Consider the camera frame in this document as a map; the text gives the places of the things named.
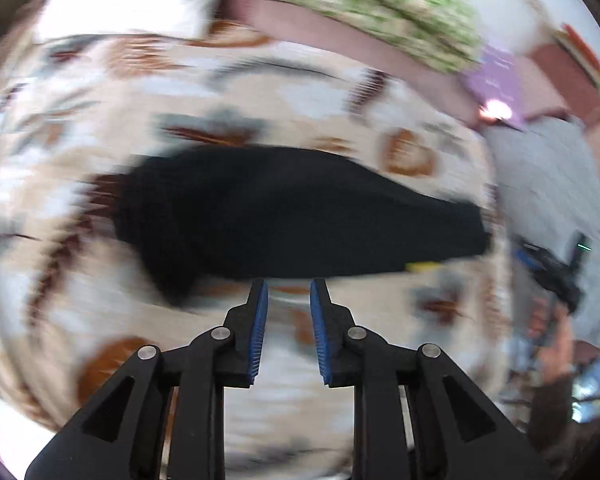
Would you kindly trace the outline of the person right hand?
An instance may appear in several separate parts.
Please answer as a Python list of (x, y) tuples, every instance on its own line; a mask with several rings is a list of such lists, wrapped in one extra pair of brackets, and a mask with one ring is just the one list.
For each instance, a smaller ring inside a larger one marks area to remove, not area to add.
[(554, 335), (548, 344), (536, 347), (542, 385), (554, 384), (558, 379), (569, 376), (574, 355), (571, 320), (567, 308), (562, 304), (555, 304), (554, 308), (550, 308), (546, 300), (535, 300), (529, 318), (528, 336), (532, 340), (538, 340), (544, 335), (550, 315), (555, 322)]

